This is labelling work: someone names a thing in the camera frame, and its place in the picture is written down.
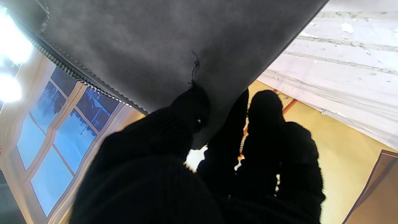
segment zipper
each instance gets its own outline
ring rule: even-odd
[[[47,57],[48,60],[53,62],[56,66],[60,67],[62,70],[64,70],[68,75],[70,75],[72,78],[76,79],[78,82],[83,83],[85,86],[90,87],[91,89],[94,90],[94,92],[97,92],[98,94],[105,95],[107,97],[110,97],[116,101],[119,101],[120,103],[125,104],[126,106],[133,107],[132,105],[126,103],[125,101],[113,96],[110,93],[105,92],[104,90],[96,87],[93,85],[91,82],[83,78],[81,75],[78,73],[74,72],[72,68],[66,66],[62,62],[60,62],[56,57],[54,57],[52,54],[50,54],[43,46],[41,46],[38,42],[36,42],[34,39],[32,39],[30,36],[26,36],[26,38],[32,43],[32,45],[38,49],[44,56]]]

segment beige wall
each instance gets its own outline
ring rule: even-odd
[[[255,81],[249,87],[250,95],[265,89],[272,88]],[[278,94],[284,107],[292,101]],[[365,187],[380,151],[395,150],[301,102],[295,103],[284,117],[310,130],[317,144],[327,197],[321,222],[342,223]]]

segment window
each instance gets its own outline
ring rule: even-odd
[[[48,82],[39,101],[31,110],[33,118],[44,132],[47,132],[47,128],[61,111],[65,102],[66,98],[61,92],[51,82]]]
[[[72,171],[76,173],[84,154],[96,137],[97,133],[73,109],[58,129],[54,144]]]
[[[35,124],[30,114],[28,114],[23,121],[20,139],[17,143],[17,148],[25,169],[27,169],[34,160],[45,137],[45,134]]]
[[[16,144],[44,218],[51,216],[93,142],[103,137],[119,102],[100,95],[55,68],[25,117]]]
[[[110,97],[86,89],[77,107],[94,127],[101,131],[118,104],[118,101]]]
[[[72,174],[66,168],[55,149],[51,147],[30,181],[46,216],[48,216],[72,179]]]

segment ceiling light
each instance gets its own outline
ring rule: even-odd
[[[9,75],[0,74],[0,100],[13,102],[20,100],[22,96],[21,86]]]

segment light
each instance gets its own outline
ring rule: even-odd
[[[16,28],[5,11],[4,8],[0,10],[0,54],[5,54],[18,65],[29,58],[32,44]]]
[[[0,74],[0,100],[13,102],[20,100],[21,96],[20,84],[11,76]]]

